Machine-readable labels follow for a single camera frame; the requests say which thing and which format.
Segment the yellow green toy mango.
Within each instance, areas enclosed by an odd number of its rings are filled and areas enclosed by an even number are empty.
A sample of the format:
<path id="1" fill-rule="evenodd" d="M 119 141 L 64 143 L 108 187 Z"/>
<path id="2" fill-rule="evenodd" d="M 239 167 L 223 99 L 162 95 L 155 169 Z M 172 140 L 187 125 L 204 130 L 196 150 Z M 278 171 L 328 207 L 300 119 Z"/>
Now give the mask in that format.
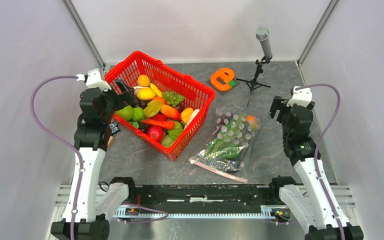
<path id="1" fill-rule="evenodd" d="M 258 127 L 258 119 L 253 116 L 253 115 L 248 115 L 246 118 L 246 121 L 248 122 L 249 126 L 253 129 L 256 130 Z"/>

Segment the clear dotted zip bag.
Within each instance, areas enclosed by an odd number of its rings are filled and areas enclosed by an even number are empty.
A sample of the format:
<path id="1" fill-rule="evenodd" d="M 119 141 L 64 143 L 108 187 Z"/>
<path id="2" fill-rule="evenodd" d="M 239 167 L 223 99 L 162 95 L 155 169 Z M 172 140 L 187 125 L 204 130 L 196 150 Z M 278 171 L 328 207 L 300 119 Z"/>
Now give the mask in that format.
<path id="1" fill-rule="evenodd" d="M 246 184 L 248 179 L 235 173 L 245 167 L 252 144 L 261 128 L 260 119 L 237 106 L 216 109 L 215 129 L 204 148 L 189 163 L 217 175 Z"/>

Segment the green toy leafy vegetable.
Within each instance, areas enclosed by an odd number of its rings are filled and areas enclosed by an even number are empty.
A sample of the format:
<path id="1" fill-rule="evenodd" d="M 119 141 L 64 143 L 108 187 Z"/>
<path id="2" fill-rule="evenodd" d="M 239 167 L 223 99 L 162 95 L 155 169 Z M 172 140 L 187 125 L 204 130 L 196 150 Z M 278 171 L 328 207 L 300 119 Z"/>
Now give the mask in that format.
<path id="1" fill-rule="evenodd" d="M 249 143 L 243 140 L 225 140 L 215 139 L 211 141 L 206 148 L 204 157 L 209 161 L 222 161 L 225 163 L 242 162 L 243 155 L 249 147 Z"/>

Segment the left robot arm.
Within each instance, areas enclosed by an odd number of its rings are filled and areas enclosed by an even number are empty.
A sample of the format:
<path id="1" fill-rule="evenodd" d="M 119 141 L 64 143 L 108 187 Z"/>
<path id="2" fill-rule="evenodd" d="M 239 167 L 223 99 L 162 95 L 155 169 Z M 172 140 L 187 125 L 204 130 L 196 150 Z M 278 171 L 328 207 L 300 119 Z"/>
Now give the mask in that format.
<path id="1" fill-rule="evenodd" d="M 117 94 L 105 80 L 86 80 L 80 94 L 81 114 L 74 134 L 75 168 L 70 195 L 60 221 L 50 233 L 58 240 L 106 240 L 110 221 L 121 203 L 133 203 L 137 190 L 116 179 L 100 201 L 96 201 L 98 178 L 111 135 L 115 111 L 125 106 L 125 95 Z"/>

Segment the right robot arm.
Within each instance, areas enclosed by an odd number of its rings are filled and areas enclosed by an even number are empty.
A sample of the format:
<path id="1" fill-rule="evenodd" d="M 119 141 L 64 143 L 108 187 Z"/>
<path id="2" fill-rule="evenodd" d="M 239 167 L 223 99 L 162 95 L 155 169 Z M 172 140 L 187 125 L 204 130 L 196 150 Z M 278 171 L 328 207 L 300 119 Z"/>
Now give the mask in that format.
<path id="1" fill-rule="evenodd" d="M 282 125 L 283 151 L 298 173 L 306 190 L 299 193 L 296 181 L 290 176 L 272 179 L 269 199 L 285 203 L 302 227 L 306 240 L 362 240 L 359 225 L 352 225 L 343 213 L 334 192 L 326 180 L 323 162 L 317 145 L 310 136 L 314 102 L 298 105 L 275 96 L 269 117 Z"/>

